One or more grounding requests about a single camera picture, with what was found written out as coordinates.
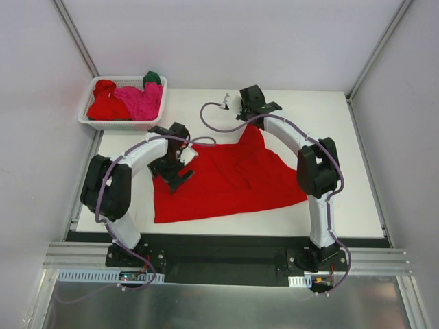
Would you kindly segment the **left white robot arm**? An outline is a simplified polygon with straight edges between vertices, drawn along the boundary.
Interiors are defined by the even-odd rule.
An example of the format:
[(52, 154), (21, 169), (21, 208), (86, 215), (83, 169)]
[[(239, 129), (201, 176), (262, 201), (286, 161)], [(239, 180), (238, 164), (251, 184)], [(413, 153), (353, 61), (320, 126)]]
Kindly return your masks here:
[(121, 258), (129, 266), (136, 267), (145, 259), (145, 250), (138, 245), (141, 234), (129, 213), (133, 178), (147, 169), (175, 192), (193, 175), (192, 170), (180, 175), (197, 156), (189, 143), (190, 133), (183, 124), (173, 123), (168, 129), (155, 126), (143, 141), (123, 153), (113, 157), (97, 154), (88, 165), (80, 202), (123, 247)]

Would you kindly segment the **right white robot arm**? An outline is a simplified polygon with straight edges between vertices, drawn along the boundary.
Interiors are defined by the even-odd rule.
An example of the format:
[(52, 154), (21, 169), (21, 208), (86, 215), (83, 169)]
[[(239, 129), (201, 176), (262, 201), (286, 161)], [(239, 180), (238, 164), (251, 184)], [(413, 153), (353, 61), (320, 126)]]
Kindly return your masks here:
[(276, 102), (268, 103), (262, 90), (253, 85), (239, 91), (238, 120), (252, 124), (277, 137), (297, 157), (296, 179), (307, 196), (311, 219), (309, 247), (295, 257), (305, 271), (325, 270), (340, 250), (334, 230), (333, 200), (344, 188), (335, 141), (316, 140), (290, 121)]

